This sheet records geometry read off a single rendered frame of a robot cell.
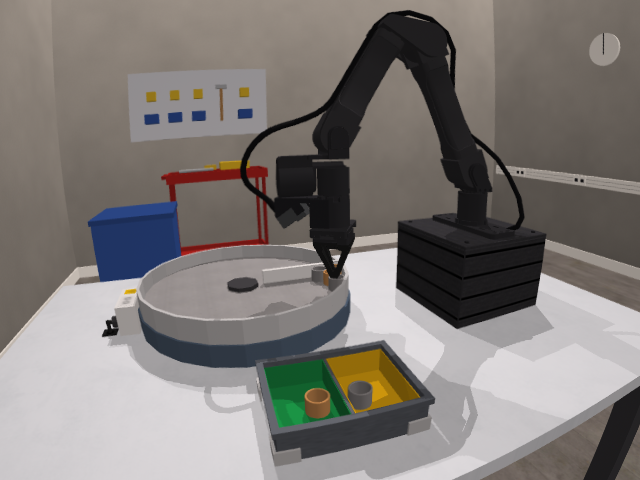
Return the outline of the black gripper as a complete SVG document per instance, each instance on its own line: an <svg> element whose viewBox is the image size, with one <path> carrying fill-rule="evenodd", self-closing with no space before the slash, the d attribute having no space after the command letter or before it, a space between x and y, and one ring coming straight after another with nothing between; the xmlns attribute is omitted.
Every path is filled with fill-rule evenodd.
<svg viewBox="0 0 640 480"><path fill-rule="evenodd" d="M334 202L334 197L327 200L330 200L330 229L311 228L310 238L330 278L338 278L355 240L356 220L350 220L350 195L338 197L338 202ZM342 252L336 267L329 249Z"/></svg>

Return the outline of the grey metal bushing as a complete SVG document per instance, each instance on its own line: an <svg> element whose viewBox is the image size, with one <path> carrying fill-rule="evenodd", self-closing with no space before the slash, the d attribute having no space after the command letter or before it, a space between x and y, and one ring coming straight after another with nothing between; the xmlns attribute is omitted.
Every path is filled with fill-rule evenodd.
<svg viewBox="0 0 640 480"><path fill-rule="evenodd" d="M323 271L326 270L324 266L315 266L311 268L312 281L321 283L323 282Z"/></svg>
<svg viewBox="0 0 640 480"><path fill-rule="evenodd" d="M342 274L340 274L337 279L330 278L330 276L328 276L328 289L333 292L338 286L342 284L343 279L344 275Z"/></svg>
<svg viewBox="0 0 640 480"><path fill-rule="evenodd" d="M372 393L373 387L366 381L354 381L348 386L348 399L356 410L364 410L371 406Z"/></svg>

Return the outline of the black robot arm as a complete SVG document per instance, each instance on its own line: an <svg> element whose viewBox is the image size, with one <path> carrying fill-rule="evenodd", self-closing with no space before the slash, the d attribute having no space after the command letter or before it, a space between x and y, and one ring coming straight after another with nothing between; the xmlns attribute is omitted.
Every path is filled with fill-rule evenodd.
<svg viewBox="0 0 640 480"><path fill-rule="evenodd" d="M433 215L433 220L488 239L515 235L515 230L487 223L487 192L492 192L487 165L467 127L446 55L447 36L435 23L396 14L379 23L313 131L318 154L276 158L275 217L283 229L309 213L310 228L330 229L330 200L325 199L338 202L350 194L349 167L343 161L312 160L349 159L365 110L398 58L422 91L439 137L445 175L460 189L457 213ZM316 186L318 195L313 195ZM320 195L325 199L318 199Z"/></svg>

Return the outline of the grey round turntable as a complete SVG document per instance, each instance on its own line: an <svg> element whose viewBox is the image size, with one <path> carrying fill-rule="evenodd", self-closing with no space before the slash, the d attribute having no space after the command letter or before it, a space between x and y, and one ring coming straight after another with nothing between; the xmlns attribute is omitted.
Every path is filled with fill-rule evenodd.
<svg viewBox="0 0 640 480"><path fill-rule="evenodd" d="M143 329L159 353L211 368L309 353L334 339L350 315L345 264L333 292L312 281L315 266L324 266L316 250L286 245L180 256L148 271L137 288L122 290L102 337Z"/></svg>

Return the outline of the yellow bin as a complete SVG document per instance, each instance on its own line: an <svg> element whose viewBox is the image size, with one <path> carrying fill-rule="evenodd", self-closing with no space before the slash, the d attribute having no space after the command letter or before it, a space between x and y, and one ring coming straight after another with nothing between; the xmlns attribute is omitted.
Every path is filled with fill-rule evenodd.
<svg viewBox="0 0 640 480"><path fill-rule="evenodd" d="M326 359L348 399L348 385L362 380L373 386L372 404L364 410L380 408L420 396L397 370L381 349Z"/></svg>

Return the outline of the dark grey divided bin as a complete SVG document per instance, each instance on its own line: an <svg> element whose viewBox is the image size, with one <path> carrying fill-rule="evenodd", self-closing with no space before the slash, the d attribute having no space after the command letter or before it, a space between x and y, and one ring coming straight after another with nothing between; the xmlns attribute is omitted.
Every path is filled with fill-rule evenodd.
<svg viewBox="0 0 640 480"><path fill-rule="evenodd" d="M412 400L355 413L327 358L381 349L420 396ZM304 424L278 426L264 368L323 359L351 414ZM305 354L255 360L267 419L276 452L300 448L301 459L348 450L406 435L408 422L428 417L435 397L385 340Z"/></svg>

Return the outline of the green bin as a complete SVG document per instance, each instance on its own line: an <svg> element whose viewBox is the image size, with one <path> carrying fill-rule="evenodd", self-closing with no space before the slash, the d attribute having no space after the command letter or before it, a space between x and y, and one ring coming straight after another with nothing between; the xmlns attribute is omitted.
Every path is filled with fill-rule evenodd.
<svg viewBox="0 0 640 480"><path fill-rule="evenodd" d="M349 415L349 411L323 359L264 368L279 428ZM330 413L311 418L305 412L305 393L323 388L330 393Z"/></svg>

